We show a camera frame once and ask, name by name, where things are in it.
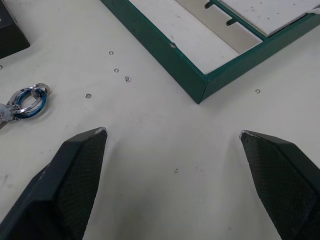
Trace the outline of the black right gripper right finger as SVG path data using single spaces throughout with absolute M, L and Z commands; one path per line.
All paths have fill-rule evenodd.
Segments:
M 320 238 L 320 169 L 292 142 L 243 130 L 239 136 L 257 195 L 283 240 Z

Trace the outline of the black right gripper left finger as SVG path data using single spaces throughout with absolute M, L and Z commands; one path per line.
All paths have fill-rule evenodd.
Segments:
M 66 140 L 0 224 L 2 240 L 81 240 L 97 195 L 108 131 Z

